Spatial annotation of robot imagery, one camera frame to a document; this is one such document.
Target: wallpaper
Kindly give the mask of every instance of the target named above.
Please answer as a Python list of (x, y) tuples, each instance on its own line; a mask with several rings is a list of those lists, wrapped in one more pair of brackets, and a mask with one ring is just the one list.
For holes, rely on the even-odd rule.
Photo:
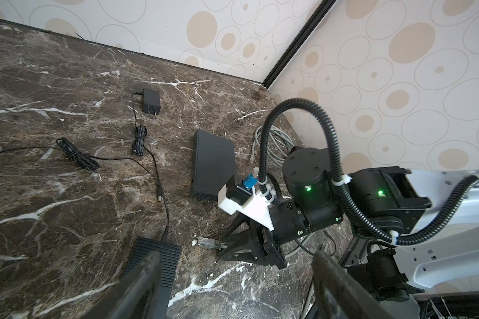
[(262, 82), (320, 1), (0, 0), (0, 19)]
[[(338, 0), (269, 91), (325, 109), (347, 173), (479, 169), (479, 0)], [(326, 147), (309, 113), (286, 117)]]

